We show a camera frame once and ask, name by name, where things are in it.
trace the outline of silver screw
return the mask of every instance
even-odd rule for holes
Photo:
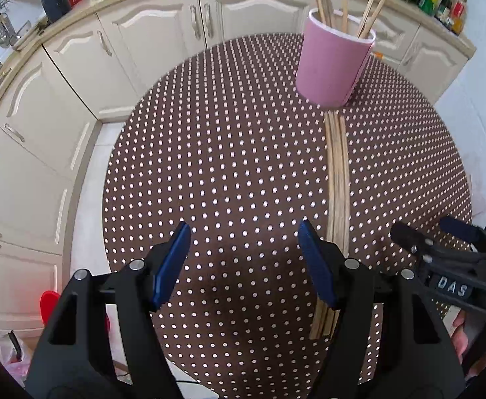
[[[411,280],[411,279],[413,279],[415,277],[415,273],[413,273],[409,269],[403,269],[400,274],[406,280]]]
[[[359,261],[354,260],[354,258],[346,258],[345,267],[350,270],[355,270],[359,268]]]
[[[86,269],[77,270],[77,271],[75,271],[75,274],[73,275],[73,277],[77,280],[82,280],[86,276],[88,276],[88,270],[86,270]]]
[[[131,270],[138,271],[144,267],[145,263],[143,260],[134,260],[129,264]]]

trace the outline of pink container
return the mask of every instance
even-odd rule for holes
[[[334,13],[335,23],[340,25],[342,12]],[[306,21],[295,84],[312,103],[342,106],[365,69],[376,34],[371,30],[367,39],[353,36],[361,21],[354,16],[348,16],[349,34],[323,24],[316,16],[317,9],[312,9]]]

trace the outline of white tile floor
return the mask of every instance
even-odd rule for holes
[[[123,125],[124,123],[104,124],[95,143],[77,208],[71,249],[71,274],[78,269],[88,269],[93,275],[110,273],[103,240],[103,190],[108,159]],[[111,325],[109,339],[112,358],[126,364],[115,305],[107,305],[106,311]],[[193,381],[192,377],[173,364],[169,363],[169,367],[176,380]],[[218,397],[202,385],[179,384],[179,387],[188,399]]]

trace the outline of brown tablecloth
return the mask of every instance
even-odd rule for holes
[[[305,397],[327,339],[308,339],[316,294],[298,223],[327,222],[324,109],[295,89],[301,35],[231,40],[185,61],[143,97],[112,152],[103,201],[113,270],[166,241],[180,220],[192,247],[170,302],[153,314],[166,356],[222,396]],[[446,244],[451,214],[471,220],[457,149],[426,99],[372,59],[346,118],[350,256],[397,271],[410,255],[395,220]],[[360,381],[379,349],[380,305]]]

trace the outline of kitchen cabinet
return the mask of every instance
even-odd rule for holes
[[[341,0],[332,0],[332,3],[334,7],[342,9]],[[348,13],[361,18],[366,5],[366,0],[348,0]],[[376,44],[373,50],[401,61],[418,28],[418,22],[384,7],[372,26],[376,33]]]
[[[0,102],[0,127],[71,181],[96,123],[42,47],[25,63]]]
[[[129,79],[141,94],[206,49],[199,0],[127,0],[98,12]]]
[[[1,245],[62,255],[72,189],[71,180],[46,166],[0,128]]]
[[[206,44],[248,34],[301,33],[315,0],[200,0]]]
[[[457,49],[420,27],[398,71],[434,104],[467,61]]]
[[[0,329],[38,329],[40,295],[62,291],[62,257],[0,243]]]
[[[95,14],[48,40],[44,47],[101,121],[125,120],[145,93],[135,90]]]

